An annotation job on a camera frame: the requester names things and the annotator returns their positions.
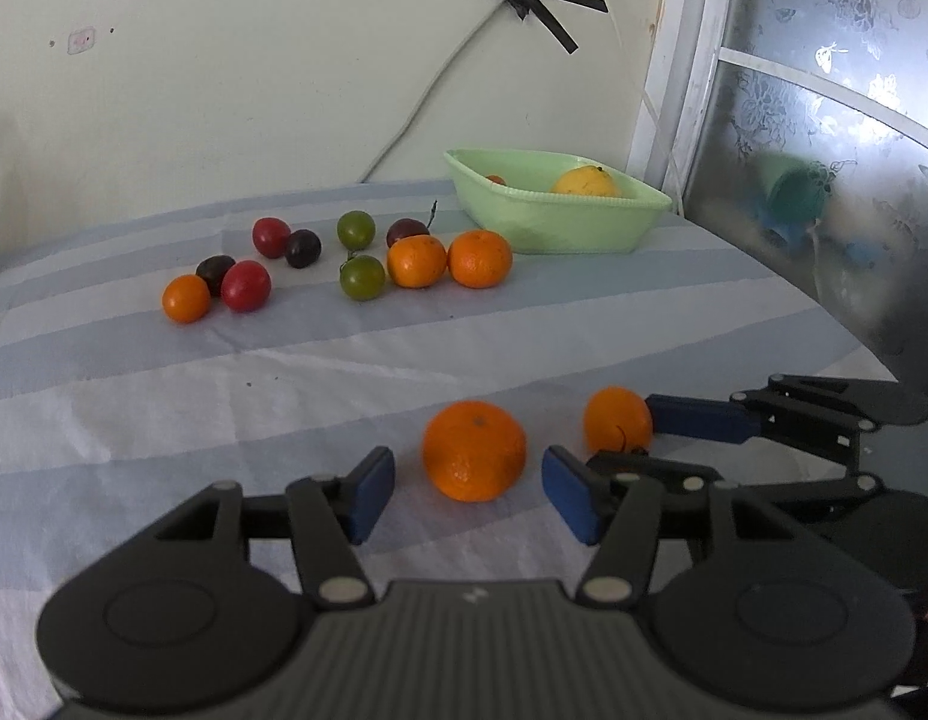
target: orange fruit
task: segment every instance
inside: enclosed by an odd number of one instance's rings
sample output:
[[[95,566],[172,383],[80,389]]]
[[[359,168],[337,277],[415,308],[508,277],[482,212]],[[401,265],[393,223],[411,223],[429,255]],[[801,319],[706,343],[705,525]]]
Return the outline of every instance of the orange fruit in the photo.
[[[387,250],[387,272],[399,287],[429,287],[444,275],[447,266],[448,252],[432,235],[401,238]]]
[[[648,449],[653,434],[648,404],[622,386],[597,391],[584,409],[584,440],[592,453]]]
[[[513,264],[510,244],[490,230],[461,233],[448,249],[451,278],[472,290],[498,285]]]
[[[164,288],[160,305],[174,322],[197,322],[211,309],[208,282],[195,274],[178,276]]]
[[[504,409],[462,400],[427,423],[421,458],[427,475],[448,498],[480,502],[497,498],[518,481],[528,439]]]

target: green fruit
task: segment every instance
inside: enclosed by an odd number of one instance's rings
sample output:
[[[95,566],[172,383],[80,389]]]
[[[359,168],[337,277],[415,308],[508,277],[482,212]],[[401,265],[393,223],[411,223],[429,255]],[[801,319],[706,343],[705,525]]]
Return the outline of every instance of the green fruit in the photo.
[[[341,289],[353,300],[373,300],[384,290],[384,266],[369,254],[352,257],[341,266]]]
[[[374,218],[364,211],[347,211],[337,220],[337,237],[347,251],[360,251],[374,241]]]

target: green plastic basket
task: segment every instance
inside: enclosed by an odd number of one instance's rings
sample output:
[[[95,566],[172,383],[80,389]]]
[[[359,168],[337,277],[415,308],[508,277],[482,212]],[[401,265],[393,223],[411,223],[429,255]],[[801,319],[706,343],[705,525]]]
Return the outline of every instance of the green plastic basket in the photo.
[[[659,216],[672,210],[667,194],[613,167],[571,154],[458,148],[444,156],[464,210],[520,253],[633,251]],[[581,165],[603,167],[623,196],[549,191],[563,173]],[[499,175],[507,186],[488,180],[488,175]]]

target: striped tablecloth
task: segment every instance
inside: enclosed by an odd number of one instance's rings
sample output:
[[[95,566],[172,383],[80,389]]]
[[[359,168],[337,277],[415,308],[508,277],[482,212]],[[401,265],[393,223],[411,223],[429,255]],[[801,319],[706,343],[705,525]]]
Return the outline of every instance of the striped tablecloth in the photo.
[[[398,487],[358,550],[379,589],[394,577],[571,583],[589,552],[547,504],[539,464],[551,443],[583,451],[591,392],[724,399],[775,371],[888,378],[803,293],[675,217],[628,256],[518,256],[494,290],[444,281],[345,298],[339,215],[373,214],[383,257],[389,224],[427,218],[434,199],[442,240],[472,226],[448,183],[359,186],[98,228],[0,263],[0,720],[35,720],[56,702],[33,637],[52,589],[214,480],[278,493],[388,445]],[[256,314],[217,306],[188,327],[168,322],[167,281],[216,253],[256,256],[263,215],[315,230],[321,260],[268,263],[275,290]],[[427,420],[461,398],[503,406],[528,433],[528,468],[493,503],[443,498],[419,464]],[[661,437],[654,450],[741,482],[840,475],[760,440]],[[686,560],[668,546],[658,583]],[[294,583],[288,546],[252,557]]]

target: orange tomato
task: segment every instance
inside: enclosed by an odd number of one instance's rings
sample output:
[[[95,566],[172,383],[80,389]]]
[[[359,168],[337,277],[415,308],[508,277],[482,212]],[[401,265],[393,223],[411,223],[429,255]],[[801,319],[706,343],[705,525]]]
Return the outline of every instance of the orange tomato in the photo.
[[[174,322],[197,322],[211,309],[211,290],[198,275],[178,276],[164,288],[160,305]]]
[[[447,266],[448,252],[432,235],[401,238],[387,250],[387,273],[399,287],[429,287],[444,275]]]
[[[448,269],[458,284],[481,290],[504,281],[514,264],[510,244],[490,230],[461,233],[448,249]]]
[[[421,458],[429,479],[448,498],[497,498],[518,481],[528,456],[523,428],[504,409],[462,400],[443,409],[424,429]]]
[[[592,453],[648,449],[653,434],[648,404],[622,386],[597,391],[584,409],[584,440]]]

